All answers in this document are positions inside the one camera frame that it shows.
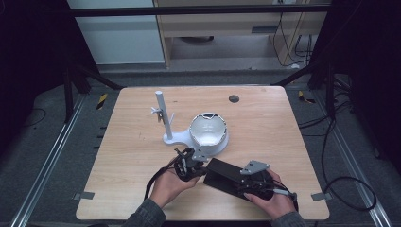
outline person's right hand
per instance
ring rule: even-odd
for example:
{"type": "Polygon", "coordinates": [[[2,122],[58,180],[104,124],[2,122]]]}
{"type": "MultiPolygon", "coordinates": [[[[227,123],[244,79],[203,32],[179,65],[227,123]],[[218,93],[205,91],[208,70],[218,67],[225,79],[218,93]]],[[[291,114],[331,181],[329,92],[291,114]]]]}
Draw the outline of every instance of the person's right hand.
{"type": "MultiPolygon", "coordinates": [[[[281,182],[279,175],[269,168],[267,171],[275,181],[281,182]]],[[[269,201],[262,200],[259,197],[249,193],[244,194],[244,196],[264,210],[272,220],[276,220],[287,213],[296,211],[292,199],[282,194],[274,193],[273,197],[269,201]]]]}

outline gray carpet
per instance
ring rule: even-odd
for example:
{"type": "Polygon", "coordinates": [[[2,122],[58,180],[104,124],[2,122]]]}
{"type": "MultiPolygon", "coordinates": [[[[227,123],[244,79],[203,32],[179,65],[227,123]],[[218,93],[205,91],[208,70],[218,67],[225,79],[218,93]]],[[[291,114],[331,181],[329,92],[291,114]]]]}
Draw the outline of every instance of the gray carpet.
{"type": "MultiPolygon", "coordinates": [[[[291,72],[293,71],[236,70],[104,76],[124,86],[184,86],[270,84],[285,78],[291,72]]],[[[88,96],[85,96],[78,121],[71,131],[59,161],[31,215],[29,222],[32,225],[61,226],[61,224],[66,224],[66,226],[73,226],[75,224],[86,226],[94,223],[121,223],[113,220],[85,222],[78,220],[75,216],[78,201],[72,200],[72,198],[75,193],[81,192],[86,184],[96,157],[97,147],[101,143],[101,135],[104,133],[103,127],[107,126],[113,111],[113,105],[118,97],[118,91],[105,87],[95,80],[89,80],[93,89],[88,96]],[[104,93],[108,94],[105,105],[101,110],[97,110],[96,105],[99,97],[104,93]]],[[[304,80],[305,78],[299,79],[291,86],[303,87],[304,80]]],[[[298,89],[288,88],[287,92],[288,99],[299,123],[323,116],[318,104],[307,103],[298,98],[298,89]]],[[[339,96],[338,104],[346,100],[346,96],[339,96]]],[[[33,110],[26,122],[27,125],[32,125],[21,130],[20,136],[12,143],[11,155],[7,160],[2,160],[0,172],[0,222],[2,223],[11,221],[18,211],[61,130],[64,118],[62,86],[38,96],[35,101],[35,108],[40,110],[33,110]]],[[[392,225],[401,226],[401,217],[399,216],[401,214],[401,200],[398,199],[399,191],[401,190],[400,176],[389,161],[375,158],[370,142],[367,140],[355,116],[350,113],[350,110],[350,107],[346,107],[337,114],[337,126],[343,131],[344,137],[349,142],[350,149],[373,186],[392,225]]],[[[319,125],[301,130],[322,187],[325,186],[321,165],[323,136],[310,135],[325,134],[327,127],[327,121],[323,121],[319,125]]],[[[347,166],[332,136],[328,137],[324,164],[329,180],[338,176],[349,176],[347,166]]],[[[363,206],[355,183],[339,182],[334,185],[334,188],[346,201],[355,206],[363,206]]],[[[336,198],[327,203],[330,210],[330,218],[320,221],[319,226],[375,226],[368,212],[359,212],[349,208],[336,198]]],[[[310,226],[315,224],[313,220],[309,220],[308,223],[310,226]]],[[[186,226],[194,226],[196,224],[186,223],[186,226]]],[[[200,226],[219,226],[221,224],[218,222],[202,223],[200,226]]],[[[264,224],[255,223],[254,226],[262,226],[264,224]]]]}

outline wooden table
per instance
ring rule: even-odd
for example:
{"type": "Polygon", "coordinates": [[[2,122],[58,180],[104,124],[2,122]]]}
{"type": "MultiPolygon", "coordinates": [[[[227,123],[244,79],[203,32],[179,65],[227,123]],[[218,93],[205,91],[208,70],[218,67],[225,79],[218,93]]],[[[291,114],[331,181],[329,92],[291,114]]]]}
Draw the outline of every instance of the wooden table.
{"type": "MultiPolygon", "coordinates": [[[[151,107],[162,91],[173,131],[184,131],[200,113],[213,112],[227,123],[230,140],[216,158],[244,167],[250,160],[268,163],[289,190],[298,194],[305,219],[326,219],[321,192],[286,91],[275,86],[135,87],[121,91],[104,135],[82,199],[79,219],[126,219],[142,203],[153,174],[176,156],[163,141],[166,132],[151,107]],[[232,103],[229,96],[239,96],[232,103]]],[[[164,211],[169,220],[262,220],[265,213],[248,201],[202,183],[184,191],[164,211]]]]}

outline gray sleeve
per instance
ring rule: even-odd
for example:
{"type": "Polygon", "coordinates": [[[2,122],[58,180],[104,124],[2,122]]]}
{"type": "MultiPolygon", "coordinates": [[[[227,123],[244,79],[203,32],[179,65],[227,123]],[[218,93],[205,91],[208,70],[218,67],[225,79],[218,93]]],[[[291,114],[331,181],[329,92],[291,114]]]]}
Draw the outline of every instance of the gray sleeve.
{"type": "Polygon", "coordinates": [[[146,199],[122,227],[159,227],[166,220],[163,210],[151,199],[146,199]]]}
{"type": "Polygon", "coordinates": [[[272,227],[307,227],[298,212],[290,212],[271,222],[272,227]]]}

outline white cabinet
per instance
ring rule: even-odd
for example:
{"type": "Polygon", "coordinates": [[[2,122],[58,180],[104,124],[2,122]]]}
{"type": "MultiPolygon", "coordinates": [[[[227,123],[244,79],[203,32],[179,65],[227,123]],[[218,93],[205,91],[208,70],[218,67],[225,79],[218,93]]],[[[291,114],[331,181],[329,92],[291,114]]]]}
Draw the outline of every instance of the white cabinet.
{"type": "MultiPolygon", "coordinates": [[[[71,9],[153,7],[151,0],[68,0],[71,9]]],[[[77,17],[98,65],[164,63],[155,16],[77,17]]]]}

